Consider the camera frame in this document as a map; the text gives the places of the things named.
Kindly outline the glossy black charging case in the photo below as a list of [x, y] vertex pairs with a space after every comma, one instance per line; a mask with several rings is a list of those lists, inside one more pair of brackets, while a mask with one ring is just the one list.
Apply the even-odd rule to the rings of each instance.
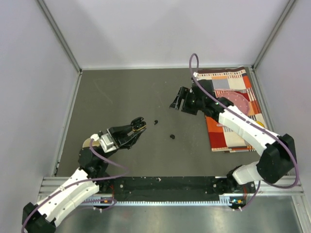
[[143, 117], [137, 117], [131, 121], [132, 131], [138, 132], [146, 128], [146, 122]]

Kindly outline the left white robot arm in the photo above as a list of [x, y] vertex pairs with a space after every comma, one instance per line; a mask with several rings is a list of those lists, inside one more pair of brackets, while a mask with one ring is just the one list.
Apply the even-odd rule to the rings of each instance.
[[128, 169], [109, 159], [122, 149], [131, 149], [146, 130], [146, 122], [138, 117], [128, 125], [111, 127], [93, 134], [86, 139], [79, 151], [79, 167], [56, 190], [41, 201], [28, 203], [22, 212], [23, 233], [53, 233], [60, 223], [86, 199], [106, 192], [110, 180], [119, 175], [109, 176], [109, 165]]

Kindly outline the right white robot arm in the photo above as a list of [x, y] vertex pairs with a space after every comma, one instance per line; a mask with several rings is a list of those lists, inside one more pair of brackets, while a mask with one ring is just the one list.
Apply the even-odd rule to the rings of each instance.
[[240, 191], [246, 183], [265, 181], [274, 185], [290, 170], [297, 169], [294, 139], [265, 129], [245, 115], [226, 97], [216, 97], [210, 80], [199, 80], [191, 88], [180, 87], [170, 108], [196, 115], [198, 111], [231, 129], [257, 152], [257, 162], [241, 165], [227, 174], [227, 187]]

